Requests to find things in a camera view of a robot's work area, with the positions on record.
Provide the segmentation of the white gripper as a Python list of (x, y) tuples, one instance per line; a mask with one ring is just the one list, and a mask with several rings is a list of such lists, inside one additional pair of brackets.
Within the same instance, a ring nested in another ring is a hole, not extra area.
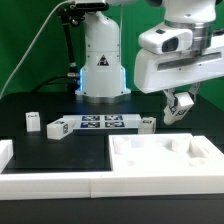
[(175, 89), (192, 84), (188, 93), (193, 100), (202, 81), (224, 76), (224, 34), (211, 38), (209, 48), (191, 50), (193, 32), (164, 23), (142, 33), (138, 39), (142, 49), (134, 67), (135, 86), (144, 93), (164, 90), (167, 105), (175, 105)]

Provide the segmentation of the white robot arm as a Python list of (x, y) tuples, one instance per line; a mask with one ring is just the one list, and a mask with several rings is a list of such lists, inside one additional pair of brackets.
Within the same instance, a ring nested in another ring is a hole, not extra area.
[[(167, 90), (224, 76), (224, 34), (213, 26), (222, 0), (147, 0), (165, 9), (164, 20), (138, 38), (141, 50), (134, 66), (135, 86), (144, 93)], [(86, 32), (86, 65), (82, 90), (89, 97), (119, 94), (120, 78), (105, 84), (104, 71), (118, 67), (118, 39), (98, 25), (101, 14), (90, 18)]]

